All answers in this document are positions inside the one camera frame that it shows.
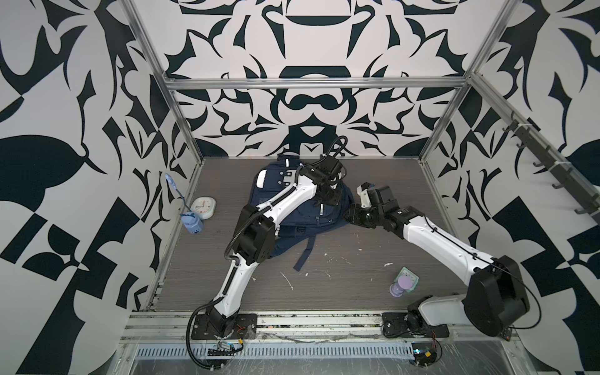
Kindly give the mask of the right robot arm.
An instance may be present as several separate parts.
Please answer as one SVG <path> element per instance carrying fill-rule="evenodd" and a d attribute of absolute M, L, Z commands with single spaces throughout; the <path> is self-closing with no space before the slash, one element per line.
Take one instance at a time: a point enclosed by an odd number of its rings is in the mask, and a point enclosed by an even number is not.
<path fill-rule="evenodd" d="M 410 331 L 469 325 L 487 336 L 507 338 L 516 321 L 538 303 L 514 259 L 495 258 L 470 247 L 419 210 L 401 207 L 388 186 L 365 183 L 357 194 L 359 203 L 345 213 L 349 223 L 384 228 L 433 256 L 467 286 L 462 295 L 429 297 L 412 304 L 407 317 Z"/>

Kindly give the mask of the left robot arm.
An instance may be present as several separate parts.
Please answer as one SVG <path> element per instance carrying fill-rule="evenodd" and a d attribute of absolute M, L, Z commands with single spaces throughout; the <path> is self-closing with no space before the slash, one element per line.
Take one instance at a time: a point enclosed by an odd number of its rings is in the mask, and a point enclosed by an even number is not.
<path fill-rule="evenodd" d="M 313 162 L 280 154 L 256 175 L 251 197 L 224 251 L 231 267 L 217 296 L 205 308 L 209 326 L 218 336 L 234 330 L 242 296 L 259 264 L 307 241 L 294 266 L 300 271 L 317 235 L 345 226 L 343 213 L 354 199 L 344 183 L 347 170 L 338 156 L 347 144 L 347 137 L 337 137 Z"/>

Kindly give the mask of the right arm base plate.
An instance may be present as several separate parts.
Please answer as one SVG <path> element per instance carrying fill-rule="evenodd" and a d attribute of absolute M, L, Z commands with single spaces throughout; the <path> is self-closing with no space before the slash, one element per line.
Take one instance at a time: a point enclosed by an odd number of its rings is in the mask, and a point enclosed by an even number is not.
<path fill-rule="evenodd" d="M 447 325 L 431 326 L 417 312 L 384 312 L 382 334 L 386 338 L 448 338 Z"/>

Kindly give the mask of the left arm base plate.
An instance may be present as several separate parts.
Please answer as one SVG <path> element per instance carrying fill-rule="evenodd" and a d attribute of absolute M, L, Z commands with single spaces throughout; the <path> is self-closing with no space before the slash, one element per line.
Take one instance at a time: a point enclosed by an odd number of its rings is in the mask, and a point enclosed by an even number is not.
<path fill-rule="evenodd" d="M 218 313 L 206 313 L 195 317 L 192 324 L 192 340 L 239 339 L 256 333 L 258 316 L 256 314 L 234 314 L 223 318 Z"/>

